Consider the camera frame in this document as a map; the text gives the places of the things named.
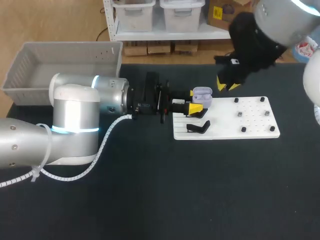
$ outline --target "robotic arm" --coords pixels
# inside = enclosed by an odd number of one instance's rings
[[[219,89],[244,84],[250,73],[272,66],[319,25],[319,0],[260,0],[254,13],[238,14],[229,27],[234,52],[215,57],[225,65],[217,76]]]

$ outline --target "white storage bin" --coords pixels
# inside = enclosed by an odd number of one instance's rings
[[[205,0],[160,0],[164,9],[165,28],[170,33],[192,33],[199,28]]]
[[[145,0],[144,4],[113,3],[123,32],[152,32],[153,7],[156,0]]]

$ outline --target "white cable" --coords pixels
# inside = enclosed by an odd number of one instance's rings
[[[64,181],[64,182],[70,182],[70,181],[75,181],[75,180],[78,180],[80,178],[82,178],[83,176],[87,175],[93,168],[94,166],[96,165],[101,153],[102,153],[102,150],[104,149],[105,145],[106,145],[106,142],[107,142],[107,139],[112,131],[112,129],[119,123],[121,122],[122,120],[125,120],[125,119],[132,119],[132,115],[124,115],[124,116],[121,116],[119,118],[117,118],[112,124],[111,126],[109,127],[109,129],[106,131],[106,134],[104,135],[104,138],[102,140],[102,143],[100,145],[100,148],[99,148],[99,151],[98,153],[96,154],[95,156],[95,159],[93,160],[93,162],[91,163],[91,165],[81,174],[77,175],[77,176],[73,176],[73,177],[61,177],[61,176],[56,176],[56,175],[53,175],[51,174],[50,172],[47,172],[46,170],[43,169],[43,166],[44,164],[46,164],[47,160],[47,153],[49,152],[49,155],[50,155],[50,152],[51,152],[51,145],[47,147],[46,149],[46,154],[44,156],[44,159],[41,163],[41,165],[38,167],[38,169],[40,169],[40,171],[46,175],[47,177],[49,178],[52,178],[54,180],[58,180],[58,181]],[[4,182],[0,182],[0,188],[2,187],[6,187],[6,186],[9,186],[11,184],[16,184],[18,182],[21,182],[23,180],[26,180],[28,178],[30,178],[32,175],[35,175],[36,173],[36,169],[33,169],[32,171],[26,173],[25,175],[22,175],[22,176],[18,176],[14,179],[11,179],[11,180],[8,180],[8,181],[4,181]]]
[[[99,151],[98,153],[96,154],[93,162],[90,164],[90,166],[81,174],[77,175],[77,176],[73,176],[73,177],[62,177],[62,176],[56,176],[56,175],[53,175],[51,174],[50,172],[47,172],[46,170],[44,170],[43,168],[40,170],[41,173],[43,173],[44,175],[46,175],[47,177],[49,178],[52,178],[54,180],[58,180],[58,181],[63,181],[63,182],[71,182],[71,181],[75,181],[75,180],[78,180],[82,177],[84,177],[85,175],[87,175],[93,168],[94,166],[96,165],[104,147],[105,147],[105,144],[107,142],[107,139],[112,131],[112,129],[119,123],[121,122],[122,120],[125,120],[125,119],[132,119],[132,115],[124,115],[124,116],[121,116],[119,118],[117,118],[112,124],[111,126],[109,127],[109,129],[106,131],[106,134],[104,135],[104,138],[102,140],[102,143],[100,145],[100,148],[99,148]]]
[[[44,156],[44,159],[43,159],[41,165],[35,167],[32,171],[28,172],[25,175],[18,176],[18,177],[11,179],[9,181],[0,182],[0,188],[9,186],[11,184],[16,184],[18,182],[21,182],[23,180],[30,178],[31,176],[33,176],[31,182],[34,182],[37,179],[37,177],[39,177],[40,169],[42,169],[44,167],[44,165],[46,164],[46,162],[48,161],[49,156],[50,156],[51,146],[52,146],[52,141],[51,141],[52,133],[51,133],[50,128],[45,124],[38,123],[37,126],[44,126],[45,127],[46,131],[48,132],[48,139],[49,139],[48,146],[46,148],[46,153],[45,153],[45,156]]]
[[[41,162],[41,164],[39,166],[35,166],[33,168],[35,171],[33,173],[31,182],[35,182],[36,179],[39,177],[40,171],[46,165],[46,163],[47,163],[47,161],[48,161],[48,159],[50,157],[51,149],[52,149],[52,132],[51,132],[50,127],[48,127],[48,125],[42,124],[42,123],[38,123],[37,126],[44,126],[44,128],[46,129],[46,131],[48,133],[48,145],[46,147],[46,151],[45,151],[45,155],[44,155],[43,161]]]
[[[11,180],[9,180],[9,181],[1,182],[1,183],[0,183],[0,188],[3,188],[3,187],[6,187],[6,186],[9,186],[9,185],[11,185],[11,184],[16,184],[16,183],[18,183],[18,182],[21,182],[21,181],[23,181],[23,180],[26,180],[26,179],[30,178],[30,177],[34,174],[34,172],[35,172],[35,170],[32,170],[32,171],[28,172],[28,173],[25,174],[25,175],[18,176],[18,177],[14,178],[14,179],[11,179]]]

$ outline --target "black tabletop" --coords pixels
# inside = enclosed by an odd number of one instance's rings
[[[140,116],[112,131],[93,171],[75,182],[41,175],[0,189],[0,239],[320,239],[320,126],[303,64],[281,64],[218,93],[215,65],[122,65],[131,85],[148,71],[172,90],[214,97],[267,96],[277,139],[177,141],[172,118]],[[8,117],[52,124],[50,107],[13,106]],[[101,116],[102,139],[114,117]],[[86,166],[51,166],[69,177]],[[0,181],[29,171],[5,169]]]

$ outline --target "floor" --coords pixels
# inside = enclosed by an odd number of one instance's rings
[[[0,84],[24,42],[95,41],[107,27],[100,13],[102,0],[0,0]],[[109,41],[105,31],[99,41]],[[214,55],[233,50],[230,40],[205,40],[195,56],[166,55],[123,57],[138,64],[213,64]],[[294,62],[288,52],[281,62]],[[0,118],[5,118],[12,101],[0,91]]]

